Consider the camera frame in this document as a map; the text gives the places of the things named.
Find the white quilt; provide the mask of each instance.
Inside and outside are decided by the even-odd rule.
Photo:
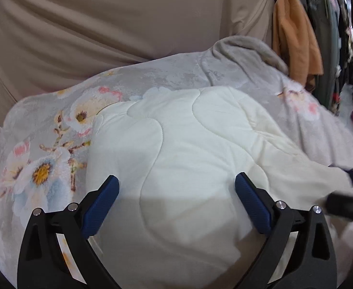
[[[120,181],[94,245],[118,284],[233,288],[264,242],[235,193],[240,172],[304,210],[350,187],[345,172],[311,161],[260,104],[233,88],[165,90],[103,109],[86,184],[91,191],[108,175]]]

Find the orange cloth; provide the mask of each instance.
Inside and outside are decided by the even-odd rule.
[[[300,0],[277,0],[273,13],[273,50],[289,67],[289,76],[307,88],[324,68],[317,39]]]

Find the white flower print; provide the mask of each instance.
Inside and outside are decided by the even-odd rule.
[[[108,105],[120,102],[122,93],[111,91],[106,86],[98,86],[85,91],[71,106],[65,122],[77,131],[79,137],[91,133],[96,114]]]
[[[23,227],[35,208],[61,211],[72,201],[70,157],[66,148],[58,147],[20,172],[13,188],[13,213],[19,216]]]
[[[10,192],[21,171],[29,163],[30,142],[26,139],[17,143],[6,158],[5,167],[0,178],[0,187],[3,189],[1,196]]]

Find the yellow flower center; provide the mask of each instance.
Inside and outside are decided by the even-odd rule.
[[[45,181],[47,181],[50,170],[51,166],[48,163],[40,165],[40,167],[37,168],[32,175],[33,182],[37,186],[43,184]]]
[[[79,123],[87,118],[87,112],[81,111],[79,114],[76,115],[76,119]]]

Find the gray blanket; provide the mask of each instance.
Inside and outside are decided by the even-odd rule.
[[[112,103],[150,99],[162,90],[232,86],[264,106],[311,160],[352,168],[353,135],[286,73],[287,66],[263,42],[233,36],[205,52],[116,68],[17,103],[0,128],[1,271],[16,285],[21,241],[35,207],[62,210],[85,196],[92,121]],[[65,241],[60,242],[71,269]]]

